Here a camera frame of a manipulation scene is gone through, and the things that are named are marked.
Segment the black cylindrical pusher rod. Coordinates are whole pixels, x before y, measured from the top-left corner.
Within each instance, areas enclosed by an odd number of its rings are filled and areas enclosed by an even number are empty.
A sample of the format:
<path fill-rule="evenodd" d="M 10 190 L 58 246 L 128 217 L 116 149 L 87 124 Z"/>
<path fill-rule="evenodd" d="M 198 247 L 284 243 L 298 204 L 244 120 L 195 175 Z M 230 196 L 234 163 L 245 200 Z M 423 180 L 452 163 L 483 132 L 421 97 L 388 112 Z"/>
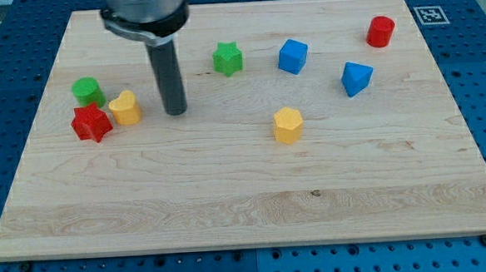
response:
<path fill-rule="evenodd" d="M 187 109 L 184 83 L 172 40 L 158 47 L 146 45 L 165 113 L 179 116 Z"/>

